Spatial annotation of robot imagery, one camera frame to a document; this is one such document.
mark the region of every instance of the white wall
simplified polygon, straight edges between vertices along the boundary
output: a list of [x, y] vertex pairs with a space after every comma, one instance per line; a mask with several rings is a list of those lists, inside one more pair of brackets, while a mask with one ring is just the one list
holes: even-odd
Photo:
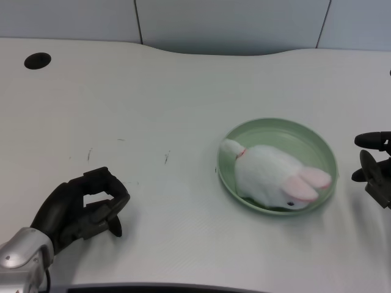
[[[145, 44], [204, 54], [314, 48], [329, 0], [137, 0]], [[319, 48], [391, 51], [391, 0], [332, 0]], [[0, 0], [0, 37], [140, 43], [134, 0]]]
[[332, 0], [319, 48], [391, 51], [391, 0]]
[[144, 44], [191, 54], [315, 48], [329, 0], [137, 0]]
[[133, 0], [0, 0], [0, 37], [140, 43]]

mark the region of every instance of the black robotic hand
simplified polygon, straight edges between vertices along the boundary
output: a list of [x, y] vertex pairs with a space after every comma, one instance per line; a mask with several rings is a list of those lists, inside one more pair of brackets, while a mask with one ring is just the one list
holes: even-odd
[[[83, 196], [100, 192], [113, 199], [83, 206]], [[106, 167], [92, 170], [57, 187], [42, 204], [31, 228], [51, 239], [55, 255], [79, 238], [86, 240], [106, 230], [121, 237], [117, 214], [129, 199], [125, 186]]]
[[[360, 134], [354, 143], [362, 148], [386, 151], [391, 155], [391, 132], [370, 132]], [[366, 150], [360, 152], [361, 169], [352, 175], [356, 182], [367, 182], [367, 191], [383, 208], [391, 208], [391, 157], [376, 162]]]

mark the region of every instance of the bunny tail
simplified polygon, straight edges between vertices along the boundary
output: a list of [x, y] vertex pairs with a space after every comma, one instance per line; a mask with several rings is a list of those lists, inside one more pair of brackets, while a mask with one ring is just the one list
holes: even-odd
[[246, 148], [234, 140], [224, 139], [220, 144], [220, 150], [228, 154], [234, 154], [238, 158], [244, 154]]

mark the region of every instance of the scratch mark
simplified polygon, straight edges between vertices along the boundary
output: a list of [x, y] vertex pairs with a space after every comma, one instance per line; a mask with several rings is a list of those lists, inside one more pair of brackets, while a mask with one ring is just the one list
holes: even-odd
[[167, 154], [165, 154], [165, 156], [166, 156], [166, 161], [164, 161], [164, 165], [167, 163], [167, 160], [169, 159], [170, 152], [171, 152], [171, 151], [169, 151]]
[[91, 155], [91, 151], [92, 151], [92, 148], [90, 148], [89, 152], [88, 152], [88, 156], [87, 156], [87, 162], [90, 161], [90, 155]]

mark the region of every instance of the robotic hand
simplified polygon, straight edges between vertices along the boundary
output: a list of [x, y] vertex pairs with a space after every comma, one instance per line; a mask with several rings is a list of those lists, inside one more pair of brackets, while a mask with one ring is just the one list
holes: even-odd
[[[87, 204], [83, 196], [106, 192], [113, 196]], [[33, 293], [48, 278], [48, 267], [73, 241], [109, 230], [117, 237], [122, 227], [117, 214], [129, 201], [125, 186], [106, 167], [62, 183], [45, 200], [29, 228], [22, 228], [0, 248], [0, 292]]]
[[[370, 132], [360, 134], [354, 143], [362, 148], [386, 151], [391, 156], [391, 132]], [[361, 169], [352, 175], [356, 182], [367, 182], [367, 191], [383, 208], [391, 209], [391, 157], [376, 162], [366, 150], [360, 152]]]

